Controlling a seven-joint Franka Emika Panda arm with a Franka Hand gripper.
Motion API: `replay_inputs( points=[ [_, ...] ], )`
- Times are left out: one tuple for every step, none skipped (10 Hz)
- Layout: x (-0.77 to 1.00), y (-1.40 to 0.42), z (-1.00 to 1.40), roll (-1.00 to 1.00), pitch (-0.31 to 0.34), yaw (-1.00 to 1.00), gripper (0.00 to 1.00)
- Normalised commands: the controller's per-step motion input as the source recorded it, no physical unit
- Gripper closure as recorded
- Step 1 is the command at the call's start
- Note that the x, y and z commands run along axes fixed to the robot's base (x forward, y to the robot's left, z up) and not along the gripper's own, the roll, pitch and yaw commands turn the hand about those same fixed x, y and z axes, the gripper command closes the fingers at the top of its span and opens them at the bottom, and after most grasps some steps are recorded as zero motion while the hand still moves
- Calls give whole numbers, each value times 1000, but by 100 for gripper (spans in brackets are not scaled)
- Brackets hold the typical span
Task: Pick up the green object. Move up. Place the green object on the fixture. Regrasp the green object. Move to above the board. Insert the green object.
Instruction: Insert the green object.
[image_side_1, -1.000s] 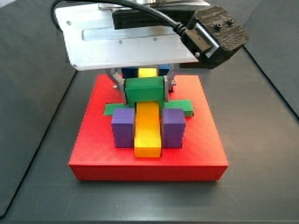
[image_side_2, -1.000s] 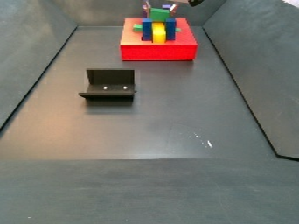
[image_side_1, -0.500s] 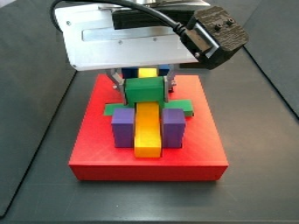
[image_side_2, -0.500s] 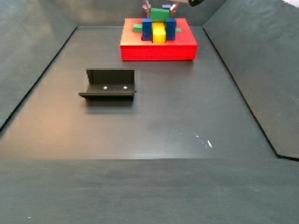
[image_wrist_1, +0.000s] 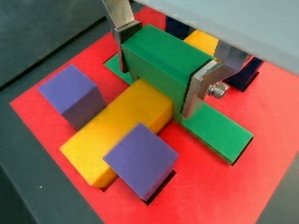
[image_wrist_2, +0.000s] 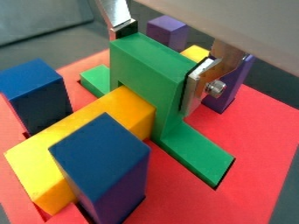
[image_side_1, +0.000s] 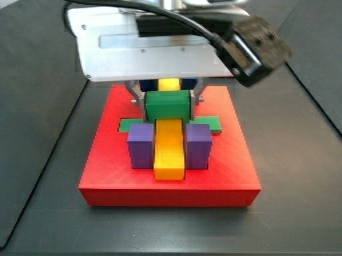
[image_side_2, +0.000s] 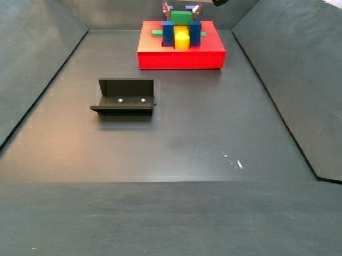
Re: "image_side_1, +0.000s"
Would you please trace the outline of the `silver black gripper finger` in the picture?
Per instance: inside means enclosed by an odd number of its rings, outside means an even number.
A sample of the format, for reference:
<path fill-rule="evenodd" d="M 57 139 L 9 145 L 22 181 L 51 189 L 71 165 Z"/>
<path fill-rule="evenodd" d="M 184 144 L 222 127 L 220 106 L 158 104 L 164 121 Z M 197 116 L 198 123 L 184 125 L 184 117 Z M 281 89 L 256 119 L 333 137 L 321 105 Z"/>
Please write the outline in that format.
<path fill-rule="evenodd" d="M 126 90 L 131 94 L 134 98 L 135 104 L 141 108 L 142 112 L 142 119 L 148 120 L 148 115 L 146 115 L 146 93 L 141 89 L 141 84 L 137 80 L 129 80 L 125 82 Z"/>

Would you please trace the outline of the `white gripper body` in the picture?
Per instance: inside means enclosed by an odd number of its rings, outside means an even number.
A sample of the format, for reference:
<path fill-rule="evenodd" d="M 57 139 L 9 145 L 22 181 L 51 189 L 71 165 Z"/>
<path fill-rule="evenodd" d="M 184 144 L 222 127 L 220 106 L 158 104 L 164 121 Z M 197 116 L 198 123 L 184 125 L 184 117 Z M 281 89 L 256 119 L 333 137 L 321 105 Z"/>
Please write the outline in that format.
<path fill-rule="evenodd" d="M 196 35 L 142 37 L 137 14 L 114 7 L 69 11 L 82 70 L 94 82 L 224 77 L 232 72 Z"/>

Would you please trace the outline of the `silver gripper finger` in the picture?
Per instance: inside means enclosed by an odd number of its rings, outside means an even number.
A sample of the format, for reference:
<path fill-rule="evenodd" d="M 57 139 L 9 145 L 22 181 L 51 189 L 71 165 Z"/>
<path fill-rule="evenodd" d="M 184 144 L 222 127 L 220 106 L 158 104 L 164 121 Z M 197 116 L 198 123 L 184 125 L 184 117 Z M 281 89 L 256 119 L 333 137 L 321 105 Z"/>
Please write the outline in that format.
<path fill-rule="evenodd" d="M 196 119 L 196 108 L 201 103 L 201 96 L 206 89 L 205 79 L 200 78 L 194 88 L 190 90 L 192 119 Z"/>

